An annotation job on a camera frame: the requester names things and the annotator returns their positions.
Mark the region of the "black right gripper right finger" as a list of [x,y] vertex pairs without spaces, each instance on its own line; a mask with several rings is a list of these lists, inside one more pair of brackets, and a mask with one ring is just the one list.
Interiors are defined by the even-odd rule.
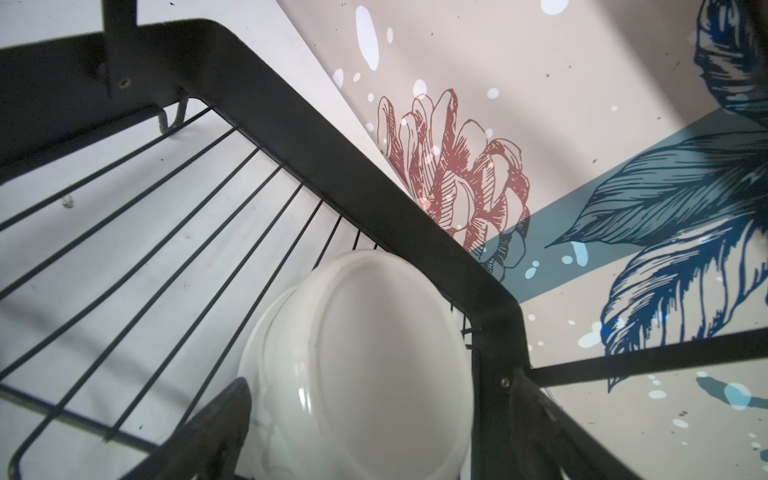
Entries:
[[636,479],[523,371],[509,387],[510,444],[524,479]]

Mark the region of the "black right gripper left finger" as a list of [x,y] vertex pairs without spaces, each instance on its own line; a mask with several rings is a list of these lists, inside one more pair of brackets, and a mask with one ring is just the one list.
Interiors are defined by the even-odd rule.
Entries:
[[234,479],[251,413],[245,379],[234,380],[126,479]]

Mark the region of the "white ceramic bowl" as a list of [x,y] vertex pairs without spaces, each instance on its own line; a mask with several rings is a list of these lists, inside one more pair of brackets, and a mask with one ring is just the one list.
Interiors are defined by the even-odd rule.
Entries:
[[389,253],[345,253],[283,293],[238,374],[256,479],[456,479],[470,450],[463,338],[431,281]]

